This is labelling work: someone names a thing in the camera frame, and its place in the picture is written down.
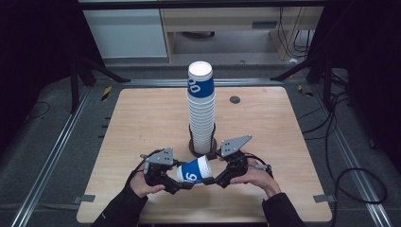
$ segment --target person's arm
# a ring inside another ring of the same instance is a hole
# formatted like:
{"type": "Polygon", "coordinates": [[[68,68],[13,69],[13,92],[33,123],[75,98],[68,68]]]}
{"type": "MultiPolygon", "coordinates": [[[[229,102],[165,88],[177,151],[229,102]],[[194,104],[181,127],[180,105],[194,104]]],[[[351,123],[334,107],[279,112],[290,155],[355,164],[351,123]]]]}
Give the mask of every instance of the person's arm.
{"type": "Polygon", "coordinates": [[[263,169],[256,169],[257,162],[248,159],[248,171],[245,175],[232,178],[230,183],[251,183],[262,188],[268,199],[262,202],[263,211],[270,227],[305,226],[298,216],[291,201],[281,192],[278,183],[263,169]]]}
{"type": "Polygon", "coordinates": [[[149,186],[145,182],[143,167],[134,173],[130,183],[112,200],[92,224],[93,227],[132,227],[138,223],[147,194],[164,190],[163,185],[149,186]]]}

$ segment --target blue cup band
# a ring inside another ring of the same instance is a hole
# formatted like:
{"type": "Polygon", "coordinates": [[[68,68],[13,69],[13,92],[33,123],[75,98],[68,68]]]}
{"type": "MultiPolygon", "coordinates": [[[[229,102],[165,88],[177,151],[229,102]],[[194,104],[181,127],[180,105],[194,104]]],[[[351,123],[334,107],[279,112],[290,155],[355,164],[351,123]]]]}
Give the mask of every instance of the blue cup band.
{"type": "Polygon", "coordinates": [[[202,177],[198,159],[181,166],[185,182],[201,183],[202,177]]]}
{"type": "Polygon", "coordinates": [[[211,96],[215,92],[213,77],[205,81],[188,79],[188,94],[197,98],[211,96]]]}

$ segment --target gray floor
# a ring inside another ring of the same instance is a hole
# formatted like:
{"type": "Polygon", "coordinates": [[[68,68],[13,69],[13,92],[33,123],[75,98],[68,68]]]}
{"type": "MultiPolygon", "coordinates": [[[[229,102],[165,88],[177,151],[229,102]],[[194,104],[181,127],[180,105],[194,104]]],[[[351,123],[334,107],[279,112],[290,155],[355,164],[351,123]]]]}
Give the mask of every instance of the gray floor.
{"type": "MultiPolygon", "coordinates": [[[[197,39],[188,37],[187,34],[180,34],[179,39],[182,39],[183,46],[177,47],[176,45],[175,58],[171,64],[142,64],[131,67],[110,67],[110,69],[129,79],[185,79],[186,65],[198,60],[210,61],[215,65],[214,76],[216,79],[267,79],[278,76],[289,69],[292,63],[279,61],[277,56],[274,56],[269,36],[262,40],[259,35],[261,34],[248,34],[248,39],[254,38],[254,40],[246,43],[247,36],[244,34],[236,34],[240,38],[234,40],[233,33],[217,32],[213,38],[197,39]],[[223,41],[219,41],[218,44],[214,43],[214,40],[220,38],[226,40],[226,43],[223,41]]],[[[297,89],[297,84],[302,84],[305,92],[315,92],[305,82],[306,75],[307,69],[294,75],[294,78],[287,79],[282,85],[288,92],[297,117],[321,107],[317,99],[319,93],[314,93],[314,96],[305,96],[297,89]]],[[[128,87],[117,84],[99,73],[96,73],[96,78],[96,85],[91,88],[88,101],[77,125],[40,197],[40,204],[72,204],[73,198],[82,195],[85,191],[102,143],[102,136],[107,130],[102,126],[108,124],[109,120],[106,117],[112,116],[119,92],[128,87]],[[106,101],[101,101],[104,89],[109,85],[113,86],[112,91],[106,101]]],[[[335,93],[342,90],[338,86],[333,86],[335,93]]],[[[8,148],[8,157],[0,163],[0,226],[10,226],[17,208],[35,183],[69,117],[71,107],[69,79],[63,79],[45,87],[38,101],[49,103],[50,109],[46,112],[45,104],[35,105],[30,114],[31,117],[46,113],[41,117],[30,118],[21,127],[8,148]]],[[[336,117],[337,127],[347,138],[348,145],[361,166],[373,171],[387,186],[389,197],[383,203],[383,207],[393,226],[401,226],[401,196],[398,192],[398,188],[401,186],[400,174],[394,169],[384,152],[370,148],[369,137],[360,126],[353,107],[348,106],[346,101],[339,103],[336,117]]],[[[306,131],[319,125],[324,119],[323,110],[318,110],[300,119],[299,125],[302,131],[306,131]]],[[[324,132],[325,127],[305,134],[305,139],[322,137],[324,132]]],[[[324,161],[324,140],[305,141],[324,192],[333,194],[334,184],[329,178],[324,161]]],[[[332,170],[334,175],[338,176],[347,166],[340,152],[340,146],[334,139],[334,133],[329,136],[328,151],[332,170]]],[[[372,184],[377,194],[381,195],[377,183],[372,181],[372,184]]],[[[352,177],[347,176],[341,180],[341,186],[358,195],[352,177]]],[[[337,226],[376,226],[365,203],[353,201],[341,193],[338,200],[337,226]]],[[[27,226],[86,226],[77,222],[76,214],[76,210],[38,207],[33,212],[27,226]]],[[[330,222],[308,223],[307,225],[329,226],[330,222]]]]}

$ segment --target black sleeve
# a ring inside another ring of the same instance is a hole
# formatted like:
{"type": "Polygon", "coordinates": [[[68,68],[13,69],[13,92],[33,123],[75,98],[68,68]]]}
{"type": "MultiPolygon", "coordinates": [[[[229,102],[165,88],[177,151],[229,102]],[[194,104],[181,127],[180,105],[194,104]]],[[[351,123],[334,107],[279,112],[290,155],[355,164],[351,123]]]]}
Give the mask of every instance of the black sleeve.
{"type": "Polygon", "coordinates": [[[305,226],[285,193],[279,193],[262,202],[270,227],[305,226]]]}
{"type": "Polygon", "coordinates": [[[92,226],[136,226],[139,215],[147,201],[148,197],[139,198],[128,184],[112,201],[110,201],[109,205],[107,205],[92,226]]]}

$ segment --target wooden table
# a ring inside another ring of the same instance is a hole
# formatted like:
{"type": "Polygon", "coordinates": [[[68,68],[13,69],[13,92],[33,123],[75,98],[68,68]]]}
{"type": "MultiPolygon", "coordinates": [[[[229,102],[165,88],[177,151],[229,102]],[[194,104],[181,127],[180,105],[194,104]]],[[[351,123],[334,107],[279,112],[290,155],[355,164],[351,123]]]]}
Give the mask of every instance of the wooden table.
{"type": "MultiPolygon", "coordinates": [[[[327,202],[315,203],[323,194],[298,122],[281,87],[216,88],[216,133],[221,140],[251,134],[243,148],[271,164],[275,180],[294,204],[303,221],[328,221],[327,202]],[[240,103],[230,102],[239,96],[240,103]]],[[[123,188],[140,154],[174,148],[174,158],[191,161],[189,113],[185,88],[126,89],[120,94],[83,201],[79,222],[93,222],[123,188]]],[[[216,177],[226,166],[210,162],[216,177]]],[[[176,179],[176,171],[168,175],[176,179]]],[[[251,184],[197,184],[175,195],[165,191],[149,195],[140,223],[266,222],[261,202],[265,193],[251,184]]]]}

